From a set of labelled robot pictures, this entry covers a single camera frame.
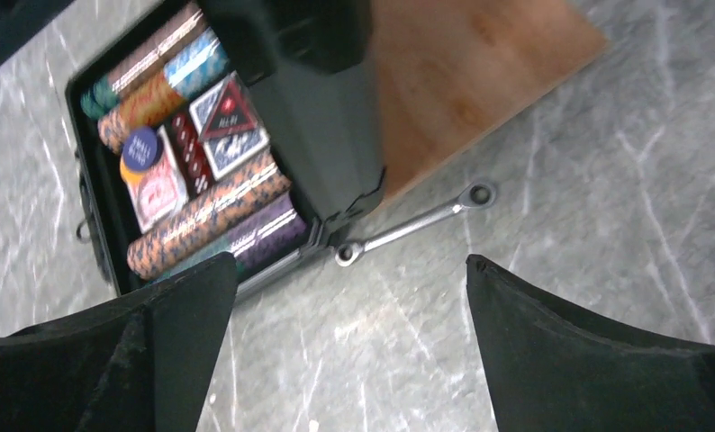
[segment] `wooden panel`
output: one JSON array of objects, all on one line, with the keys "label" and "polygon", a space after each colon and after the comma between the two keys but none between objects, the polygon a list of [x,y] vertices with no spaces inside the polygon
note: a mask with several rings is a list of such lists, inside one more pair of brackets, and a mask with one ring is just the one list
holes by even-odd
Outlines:
[{"label": "wooden panel", "polygon": [[373,0],[385,203],[606,45],[565,0]]}]

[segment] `red dice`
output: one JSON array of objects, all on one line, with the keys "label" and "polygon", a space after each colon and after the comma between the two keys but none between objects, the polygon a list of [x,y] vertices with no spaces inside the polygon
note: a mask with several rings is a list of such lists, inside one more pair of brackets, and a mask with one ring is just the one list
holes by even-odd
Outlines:
[{"label": "red dice", "polygon": [[180,113],[172,119],[172,128],[177,136],[177,143],[182,150],[181,160],[189,184],[192,184],[195,196],[202,194],[214,184],[212,169],[204,153],[204,147],[198,141],[198,134],[190,117]]}]

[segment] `wrench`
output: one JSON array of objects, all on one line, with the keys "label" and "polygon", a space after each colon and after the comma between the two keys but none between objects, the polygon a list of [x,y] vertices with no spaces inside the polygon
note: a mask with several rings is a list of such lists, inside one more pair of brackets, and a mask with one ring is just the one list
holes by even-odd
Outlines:
[{"label": "wrench", "polygon": [[351,266],[366,252],[391,241],[401,239],[418,230],[429,227],[429,225],[455,216],[460,212],[466,212],[472,209],[486,209],[495,203],[496,195],[497,191],[494,184],[484,179],[475,180],[464,189],[464,192],[448,202],[442,203],[431,210],[376,234],[372,238],[347,240],[345,243],[342,243],[336,247],[336,253],[334,254],[336,264],[342,267]]}]

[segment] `wrench head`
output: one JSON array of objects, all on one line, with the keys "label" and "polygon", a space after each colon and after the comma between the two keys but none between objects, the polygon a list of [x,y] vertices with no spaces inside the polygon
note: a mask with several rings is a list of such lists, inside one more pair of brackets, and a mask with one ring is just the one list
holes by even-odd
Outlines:
[{"label": "wrench head", "polygon": [[457,202],[466,209],[486,209],[495,204],[497,197],[498,190],[495,188],[495,184],[484,179],[477,179],[464,189],[464,192],[458,196]]},{"label": "wrench head", "polygon": [[347,267],[351,266],[355,261],[358,261],[361,255],[363,255],[363,245],[356,241],[349,241],[336,247],[334,259],[336,260],[336,264]]}]

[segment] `poker chip case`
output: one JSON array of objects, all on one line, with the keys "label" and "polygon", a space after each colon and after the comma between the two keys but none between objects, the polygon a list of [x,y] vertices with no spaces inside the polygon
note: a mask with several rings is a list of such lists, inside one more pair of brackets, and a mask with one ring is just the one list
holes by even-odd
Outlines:
[{"label": "poker chip case", "polygon": [[[302,236],[257,263],[240,297],[323,255],[384,197],[368,0],[197,0],[248,88],[269,134],[270,153],[291,180],[287,195],[306,223]],[[71,78],[66,99],[77,138],[79,183],[92,247],[120,295],[144,286],[128,266],[140,238],[120,159],[85,116],[83,94],[186,7],[165,0]],[[187,109],[185,103],[180,109]]]}]

